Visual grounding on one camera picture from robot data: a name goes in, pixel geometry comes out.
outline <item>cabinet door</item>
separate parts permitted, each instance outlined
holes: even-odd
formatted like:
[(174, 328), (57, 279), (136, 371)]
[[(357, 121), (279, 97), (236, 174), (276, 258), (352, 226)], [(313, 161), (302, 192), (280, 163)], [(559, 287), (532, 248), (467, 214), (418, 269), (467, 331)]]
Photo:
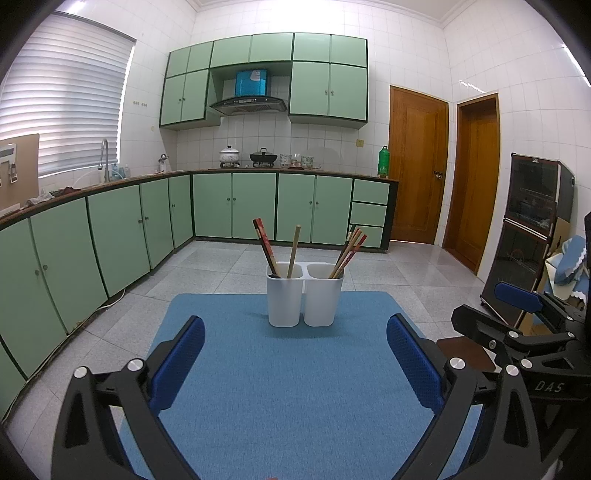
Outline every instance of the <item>cabinet door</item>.
[(189, 175), (169, 178), (168, 196), (170, 198), (174, 247), (178, 248), (193, 236), (191, 179)]
[(184, 81), (185, 75), (179, 75), (164, 81), (160, 125), (175, 124), (181, 121)]
[(31, 227), (51, 298), (71, 332), (107, 299), (92, 247), (86, 200), (38, 213), (31, 217)]
[(253, 219), (261, 218), (269, 240), (275, 238), (275, 173), (232, 174), (232, 236), (257, 239)]
[(88, 212), (100, 271), (112, 297), (150, 271), (139, 186), (89, 196)]
[(352, 179), (341, 177), (316, 177), (312, 229), (312, 241), (315, 244), (345, 244), (352, 183)]
[(25, 379), (0, 345), (0, 417), (7, 412), (24, 384)]
[(189, 63), (187, 64), (187, 72), (196, 72), (197, 70), (204, 70), (209, 68), (209, 61), (212, 58), (213, 42), (200, 43), (191, 47), (189, 53)]
[(290, 61), (293, 37), (293, 33), (253, 35), (248, 61)]
[(244, 37), (223, 38), (213, 42), (212, 61), (210, 67), (248, 63), (251, 50), (251, 35)]
[(150, 267), (156, 266), (173, 251), (173, 233), (170, 225), (168, 180), (156, 180), (139, 185), (144, 215), (144, 232), (148, 246)]
[(281, 242), (291, 242), (296, 225), (301, 225), (300, 242), (310, 242), (314, 200), (314, 176), (279, 174), (277, 191), (277, 234)]
[(295, 61), (291, 72), (290, 113), (328, 115), (329, 64)]
[(329, 61), (330, 35), (322, 33), (296, 33), (294, 61)]
[(183, 94), (183, 113), (181, 121), (205, 118), (205, 99), (209, 70), (188, 73)]
[(29, 220), (0, 232), (0, 335), (29, 377), (66, 337), (33, 246)]
[(193, 175), (195, 235), (232, 237), (232, 174)]
[(366, 67), (368, 65), (367, 41), (364, 38), (331, 35), (330, 61)]
[(330, 65), (330, 116), (367, 118), (367, 74), (367, 69), (360, 67)]
[(185, 47), (170, 52), (168, 68), (166, 69), (166, 78), (187, 72), (187, 62), (189, 60), (190, 50), (191, 47)]

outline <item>white ceiling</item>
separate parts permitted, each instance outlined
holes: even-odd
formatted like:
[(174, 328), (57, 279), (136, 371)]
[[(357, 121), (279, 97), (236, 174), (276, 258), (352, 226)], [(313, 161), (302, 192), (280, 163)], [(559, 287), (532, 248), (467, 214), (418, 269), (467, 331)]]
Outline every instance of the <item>white ceiling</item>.
[[(195, 4), (197, 7), (211, 7), (216, 4), (227, 5), (242, 1), (244, 0), (189, 0), (189, 3)], [(437, 21), (442, 21), (450, 11), (454, 10), (456, 6), (465, 1), (466, 0), (369, 0), (368, 2), (362, 1), (359, 3), (392, 5), (393, 7), (401, 7), (404, 10), (414, 11)]]

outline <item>window blind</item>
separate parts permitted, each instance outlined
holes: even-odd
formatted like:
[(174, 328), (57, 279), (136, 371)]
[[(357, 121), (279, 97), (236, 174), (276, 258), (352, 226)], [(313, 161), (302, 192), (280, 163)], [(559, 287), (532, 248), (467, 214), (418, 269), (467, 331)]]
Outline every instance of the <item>window blind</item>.
[(39, 175), (116, 162), (119, 109), (134, 42), (72, 16), (50, 15), (8, 72), (0, 139), (39, 133)]

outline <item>wooden door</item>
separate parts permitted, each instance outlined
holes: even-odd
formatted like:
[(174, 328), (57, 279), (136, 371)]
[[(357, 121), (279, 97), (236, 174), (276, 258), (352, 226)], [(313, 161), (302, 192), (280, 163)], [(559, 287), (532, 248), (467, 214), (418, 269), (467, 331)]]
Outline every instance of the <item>wooden door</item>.
[(392, 240), (434, 243), (445, 185), (448, 130), (446, 102), (390, 87), (389, 177), (399, 181)]
[(443, 246), (476, 272), (495, 207), (501, 151), (497, 95), (458, 106), (456, 172)]

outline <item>drawer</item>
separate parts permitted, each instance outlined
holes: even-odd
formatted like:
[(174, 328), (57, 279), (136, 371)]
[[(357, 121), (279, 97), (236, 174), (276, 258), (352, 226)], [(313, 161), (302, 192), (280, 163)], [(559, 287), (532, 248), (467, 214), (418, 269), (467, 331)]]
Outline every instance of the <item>drawer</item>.
[(363, 230), (363, 234), (367, 235), (368, 237), (363, 242), (364, 247), (374, 247), (379, 248), (382, 244), (382, 235), (384, 233), (384, 229), (377, 227), (377, 226), (360, 226), (361, 230)]
[(385, 219), (385, 205), (353, 202), (351, 207), (351, 223), (356, 225), (384, 226)]
[(354, 202), (388, 204), (390, 184), (383, 181), (355, 180)]

